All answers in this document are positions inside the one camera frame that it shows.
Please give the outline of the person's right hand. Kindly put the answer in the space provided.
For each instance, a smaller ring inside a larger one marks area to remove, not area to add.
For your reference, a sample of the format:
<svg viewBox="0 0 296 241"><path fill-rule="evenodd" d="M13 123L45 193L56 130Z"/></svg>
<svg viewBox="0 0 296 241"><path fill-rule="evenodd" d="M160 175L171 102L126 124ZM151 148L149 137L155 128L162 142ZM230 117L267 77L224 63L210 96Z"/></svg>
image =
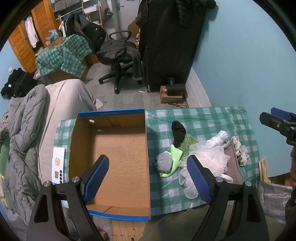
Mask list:
<svg viewBox="0 0 296 241"><path fill-rule="evenodd" d="M290 185L296 187L296 148L293 147L290 157L292 159L291 169L290 169Z"/></svg>

